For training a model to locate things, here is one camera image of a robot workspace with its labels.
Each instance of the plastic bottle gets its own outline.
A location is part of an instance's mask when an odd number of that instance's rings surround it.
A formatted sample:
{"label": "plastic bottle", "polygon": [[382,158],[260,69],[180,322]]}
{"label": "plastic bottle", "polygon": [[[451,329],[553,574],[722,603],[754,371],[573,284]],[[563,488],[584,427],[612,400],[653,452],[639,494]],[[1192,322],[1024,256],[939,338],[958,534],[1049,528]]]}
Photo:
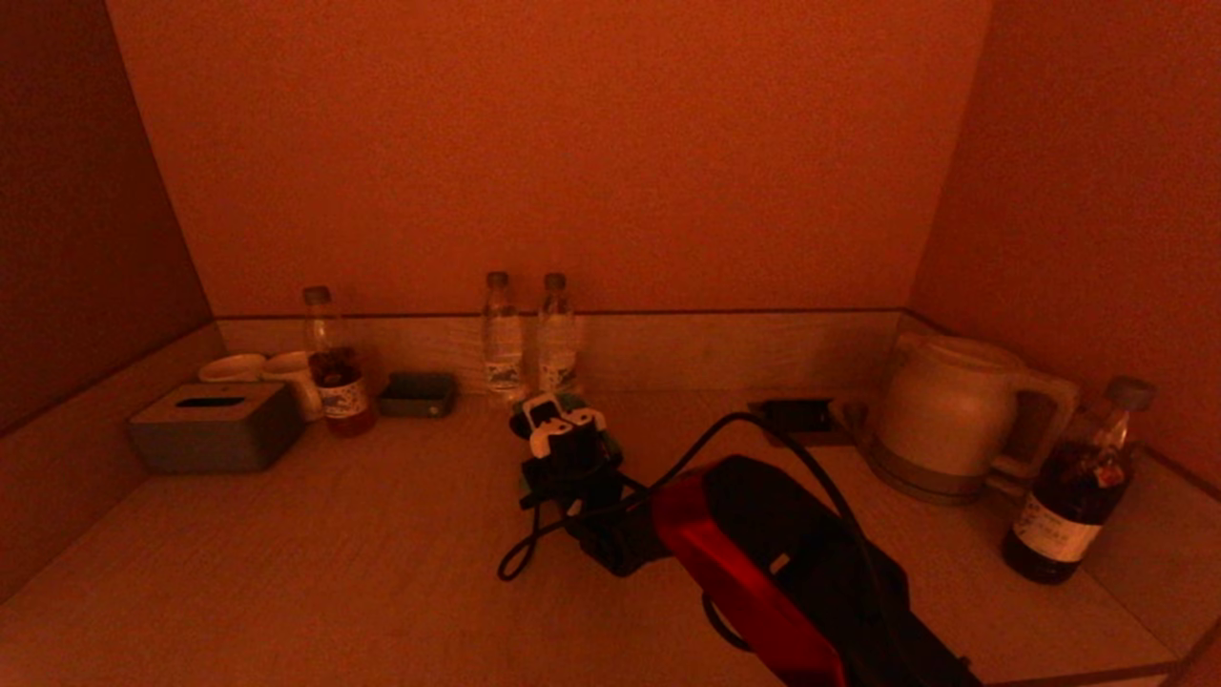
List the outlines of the plastic bottle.
{"label": "plastic bottle", "polygon": [[1132,483],[1133,411],[1153,404],[1156,388],[1132,377],[1106,387],[1101,414],[1079,414],[1039,471],[1005,541],[1005,563],[1043,584],[1065,582]]}
{"label": "plastic bottle", "polygon": [[568,299],[563,272],[543,277],[547,295],[538,308],[538,389],[553,394],[576,392],[576,314]]}
{"label": "plastic bottle", "polygon": [[376,425],[377,416],[365,389],[353,339],[326,286],[310,286],[303,295],[309,309],[305,350],[310,376],[322,399],[326,427],[336,437],[364,434]]}
{"label": "plastic bottle", "polygon": [[521,316],[509,297],[509,275],[487,272],[484,303],[484,370],[490,392],[508,403],[526,397],[521,376]]}

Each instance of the ceramic cup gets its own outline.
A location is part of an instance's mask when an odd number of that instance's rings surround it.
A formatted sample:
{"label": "ceramic cup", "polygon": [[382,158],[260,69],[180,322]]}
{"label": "ceramic cup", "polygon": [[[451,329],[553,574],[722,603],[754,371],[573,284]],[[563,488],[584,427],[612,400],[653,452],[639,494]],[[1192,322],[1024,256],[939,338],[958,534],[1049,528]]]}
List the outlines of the ceramic cup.
{"label": "ceramic cup", "polygon": [[263,364],[266,358],[258,354],[243,354],[212,361],[199,369],[199,382],[259,382]]}
{"label": "ceramic cup", "polygon": [[293,351],[271,359],[263,365],[263,379],[289,386],[293,397],[297,398],[297,410],[305,422],[322,417],[322,399],[317,395],[317,387],[314,386],[314,378],[309,373],[309,354]]}

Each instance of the wall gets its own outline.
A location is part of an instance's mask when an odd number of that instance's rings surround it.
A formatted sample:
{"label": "wall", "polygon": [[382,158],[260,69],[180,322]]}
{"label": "wall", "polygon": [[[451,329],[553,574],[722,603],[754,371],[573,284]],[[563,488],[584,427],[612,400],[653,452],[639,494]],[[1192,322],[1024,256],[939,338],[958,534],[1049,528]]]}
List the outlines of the wall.
{"label": "wall", "polygon": [[1221,484],[1221,5],[998,2],[918,312],[1100,393]]}
{"label": "wall", "polygon": [[217,316],[901,306],[990,6],[109,4]]}
{"label": "wall", "polygon": [[0,16],[2,433],[210,314],[104,2]]}

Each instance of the soy sauce bottle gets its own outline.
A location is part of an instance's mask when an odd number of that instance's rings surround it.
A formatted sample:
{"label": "soy sauce bottle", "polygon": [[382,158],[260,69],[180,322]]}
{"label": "soy sauce bottle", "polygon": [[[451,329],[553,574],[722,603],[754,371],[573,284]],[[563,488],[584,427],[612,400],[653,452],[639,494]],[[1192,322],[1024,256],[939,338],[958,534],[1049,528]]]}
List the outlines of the soy sauce bottle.
{"label": "soy sauce bottle", "polygon": [[305,318],[305,349],[309,372],[322,399],[322,417],[336,437],[357,437],[377,422],[357,350],[343,320],[331,301],[331,289],[310,286],[303,292],[309,316]]}
{"label": "soy sauce bottle", "polygon": [[1105,415],[1073,419],[1001,544],[1010,567],[1043,584],[1072,577],[1132,483],[1128,421],[1153,404],[1156,392],[1148,382],[1116,377],[1106,387]]}

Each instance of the electric kettle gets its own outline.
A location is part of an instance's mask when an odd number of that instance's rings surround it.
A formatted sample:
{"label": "electric kettle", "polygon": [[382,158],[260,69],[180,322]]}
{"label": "electric kettle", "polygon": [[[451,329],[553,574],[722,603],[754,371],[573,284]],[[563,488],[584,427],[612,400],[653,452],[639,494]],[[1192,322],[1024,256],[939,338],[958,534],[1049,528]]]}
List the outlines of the electric kettle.
{"label": "electric kettle", "polygon": [[[1038,476],[1077,409],[1076,384],[1032,371],[989,343],[905,332],[895,354],[899,369],[866,455],[883,482],[917,499],[966,504],[985,482],[1020,493],[1021,481]],[[1055,410],[1034,428],[1027,455],[1005,455],[1021,420],[1020,394],[1046,398]]]}

